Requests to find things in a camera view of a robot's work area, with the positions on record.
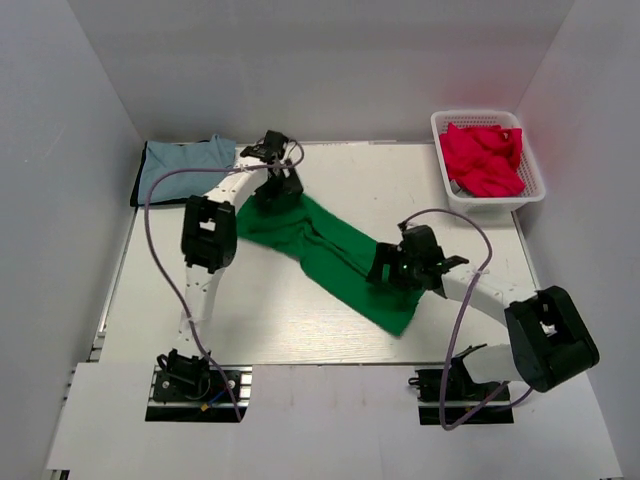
white enclosure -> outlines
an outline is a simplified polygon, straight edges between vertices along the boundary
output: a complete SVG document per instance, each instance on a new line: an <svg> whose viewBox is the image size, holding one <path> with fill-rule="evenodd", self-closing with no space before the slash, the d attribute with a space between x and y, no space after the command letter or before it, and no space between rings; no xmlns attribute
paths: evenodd
<svg viewBox="0 0 640 480"><path fill-rule="evenodd" d="M1 12L2 478L40 478L133 219L143 140L272 128L428 141L431 114L449 108L523 123L547 189L518 212L533 267L588 323L602 356L589 378L625 478L640 478L640 4L7 0Z"/></svg>

white tabletop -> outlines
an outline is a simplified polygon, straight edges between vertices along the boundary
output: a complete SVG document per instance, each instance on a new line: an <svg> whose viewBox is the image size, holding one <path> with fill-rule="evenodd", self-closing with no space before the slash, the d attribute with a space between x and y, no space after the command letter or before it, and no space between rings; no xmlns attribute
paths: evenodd
<svg viewBox="0 0 640 480"><path fill-rule="evenodd" d="M444 207L445 194L432 145L307 145L298 171L305 193L377 241L397 243L397 223L428 207ZM155 208L151 228L158 254L181 289L182 207ZM417 220L436 232L446 255L479 264L482 239L459 220L430 214ZM533 287L513 219L491 221L487 234L495 256L493 274ZM180 304L160 276L137 213L126 259L107 317L101 362L147 361L172 348ZM401 337L387 334L308 279L298 263L275 251L240 241L223 277L205 345L224 364L421 363L444 358L458 305L426 293ZM504 327L470 310L458 341L507 341Z"/></svg>

light blue cloth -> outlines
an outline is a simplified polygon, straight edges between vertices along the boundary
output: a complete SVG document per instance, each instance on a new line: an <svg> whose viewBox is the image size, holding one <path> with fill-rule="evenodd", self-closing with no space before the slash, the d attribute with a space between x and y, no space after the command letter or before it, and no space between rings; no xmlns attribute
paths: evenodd
<svg viewBox="0 0 640 480"><path fill-rule="evenodd" d="M236 142L211 137L209 142L190 145L147 142L146 160L138 185L138 205L144 205L153 182L179 168L229 168L235 160ZM204 195L222 181L226 173L178 173L167 177L153 191L151 203Z"/></svg>

red cloth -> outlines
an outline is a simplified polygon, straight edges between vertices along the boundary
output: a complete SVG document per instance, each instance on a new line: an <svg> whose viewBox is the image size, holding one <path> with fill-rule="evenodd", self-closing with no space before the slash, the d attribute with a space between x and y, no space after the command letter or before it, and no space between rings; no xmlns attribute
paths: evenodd
<svg viewBox="0 0 640 480"><path fill-rule="evenodd" d="M440 135L449 180L476 197L512 197L525 188L516 171L522 153L522 129L458 128Z"/></svg>

white table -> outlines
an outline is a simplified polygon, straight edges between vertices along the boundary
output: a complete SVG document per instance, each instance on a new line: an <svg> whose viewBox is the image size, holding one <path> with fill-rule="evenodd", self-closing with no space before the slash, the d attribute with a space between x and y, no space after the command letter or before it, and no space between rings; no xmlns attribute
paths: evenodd
<svg viewBox="0 0 640 480"><path fill-rule="evenodd" d="M378 241L397 243L398 222L417 210L446 206L438 168L432 145L309 145L299 174L305 193L330 212ZM182 290L183 212L182 207L151 212L158 254ZM441 214L416 222L434 227L446 255L459 254L476 264L484 259L482 239L464 222ZM493 219L487 234L495 250L490 271L532 287L512 217ZM225 364L439 362L457 308L427 293L404 335L396 338L308 279L297 262L240 241L203 341ZM149 255L139 210L107 317L102 361L144 360L167 352L176 338L179 316L180 304ZM459 349L504 341L506 329L469 310Z"/></svg>
<svg viewBox="0 0 640 480"><path fill-rule="evenodd" d="M396 223L443 206L432 146L318 145L299 169L306 192L378 240L397 242ZM155 209L154 239L184 287L182 209ZM467 226L423 219L445 253L479 263L484 245ZM510 216L487 228L493 273L523 286L532 278ZM394 338L307 279L297 263L241 242L219 290L204 343L225 364L401 363L444 357L457 305L426 294ZM515 409L513 425L420 426L411 366L255 365L241 424L146 423L154 358L175 338L179 303L151 262L136 218L107 318L99 363L81 364L48 462L70 478L333 480L598 479L620 475L586 375ZM505 329L470 311L459 349L506 340ZM525 386L510 386L514 396Z"/></svg>

